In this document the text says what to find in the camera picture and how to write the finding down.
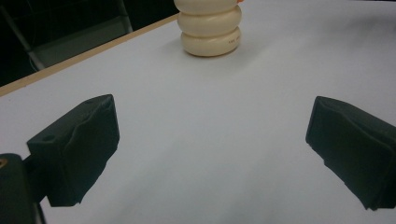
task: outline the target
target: table surface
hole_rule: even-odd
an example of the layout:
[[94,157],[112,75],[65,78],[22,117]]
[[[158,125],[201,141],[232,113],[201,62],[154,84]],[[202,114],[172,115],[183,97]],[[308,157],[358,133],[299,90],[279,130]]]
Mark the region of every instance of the table surface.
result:
[[120,144],[48,223],[395,223],[365,210],[304,137],[317,95],[396,124],[396,3],[248,0],[241,45],[190,56],[176,21],[0,97],[0,153],[111,93]]

